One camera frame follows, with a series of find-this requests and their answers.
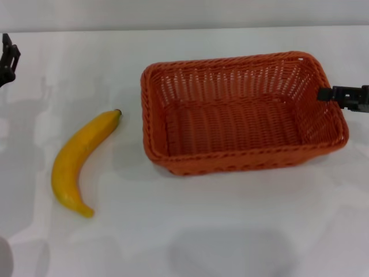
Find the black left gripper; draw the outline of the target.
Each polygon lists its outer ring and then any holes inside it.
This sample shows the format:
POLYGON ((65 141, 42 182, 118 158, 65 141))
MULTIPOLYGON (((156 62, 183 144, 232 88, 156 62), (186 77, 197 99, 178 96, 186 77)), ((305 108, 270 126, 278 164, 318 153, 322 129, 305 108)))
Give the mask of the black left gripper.
POLYGON ((2 56, 0 71, 0 87, 15 80, 15 70, 20 58, 20 51, 13 44, 7 33, 2 34, 2 56))

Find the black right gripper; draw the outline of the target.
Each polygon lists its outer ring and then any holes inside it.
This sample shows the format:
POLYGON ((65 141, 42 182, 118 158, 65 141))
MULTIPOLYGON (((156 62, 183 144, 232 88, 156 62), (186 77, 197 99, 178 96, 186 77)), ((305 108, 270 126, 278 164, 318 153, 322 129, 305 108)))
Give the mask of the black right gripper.
POLYGON ((354 112, 368 112, 368 85, 361 88, 354 87, 338 87, 320 88, 317 94, 318 101, 337 101, 342 102, 342 109, 354 112))

